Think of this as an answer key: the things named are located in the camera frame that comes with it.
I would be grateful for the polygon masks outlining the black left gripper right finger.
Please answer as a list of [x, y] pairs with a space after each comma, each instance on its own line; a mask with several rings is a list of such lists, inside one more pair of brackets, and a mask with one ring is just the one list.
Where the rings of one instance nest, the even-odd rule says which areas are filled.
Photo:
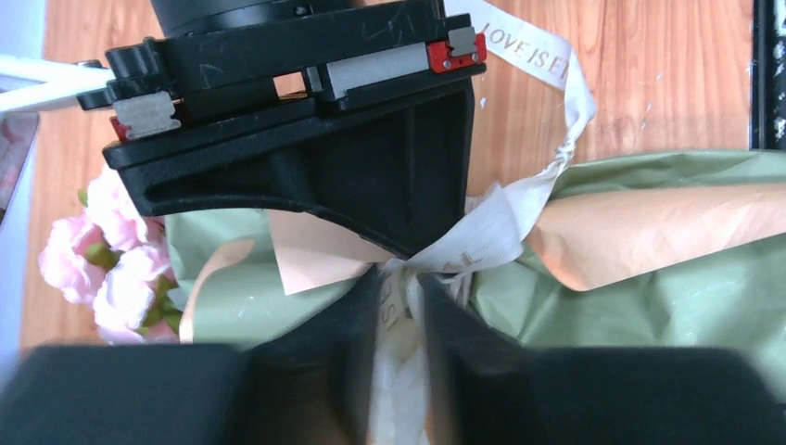
[[785, 412], [738, 353], [525, 349], [420, 282], [436, 444], [781, 444]]

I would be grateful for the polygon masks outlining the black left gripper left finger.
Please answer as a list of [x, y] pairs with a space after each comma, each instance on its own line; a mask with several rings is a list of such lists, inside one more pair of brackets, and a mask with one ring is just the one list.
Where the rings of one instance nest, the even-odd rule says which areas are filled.
[[382, 274], [276, 340], [42, 346], [1, 395], [5, 444], [362, 444]]

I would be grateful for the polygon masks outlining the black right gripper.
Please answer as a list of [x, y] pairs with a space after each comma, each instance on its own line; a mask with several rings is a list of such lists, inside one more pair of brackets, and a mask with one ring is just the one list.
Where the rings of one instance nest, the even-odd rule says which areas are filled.
[[[470, 79], [488, 56], [467, 14], [439, 1], [153, 9], [163, 37], [109, 49], [112, 79], [77, 97], [128, 133], [162, 133], [103, 152], [142, 215], [308, 212], [404, 258], [462, 218]], [[169, 132], [188, 124], [201, 126]]]

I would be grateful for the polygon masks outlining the pink fake flower bunch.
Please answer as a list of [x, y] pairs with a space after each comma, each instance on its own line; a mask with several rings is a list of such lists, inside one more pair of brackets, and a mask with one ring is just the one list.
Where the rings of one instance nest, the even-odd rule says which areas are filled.
[[90, 308], [109, 344], [178, 341], [185, 294], [163, 218], [142, 216], [109, 167], [79, 199], [80, 214], [52, 224], [38, 257], [43, 279], [68, 302]]

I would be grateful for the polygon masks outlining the green and peach wrapping paper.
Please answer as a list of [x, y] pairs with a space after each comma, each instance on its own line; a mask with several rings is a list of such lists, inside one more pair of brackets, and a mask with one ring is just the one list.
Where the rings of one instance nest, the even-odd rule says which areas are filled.
[[308, 213], [170, 215], [180, 338], [254, 346], [382, 270], [374, 391], [418, 401], [421, 280], [525, 347], [736, 350], [785, 397], [785, 155], [686, 151], [601, 159], [493, 185], [412, 260]]

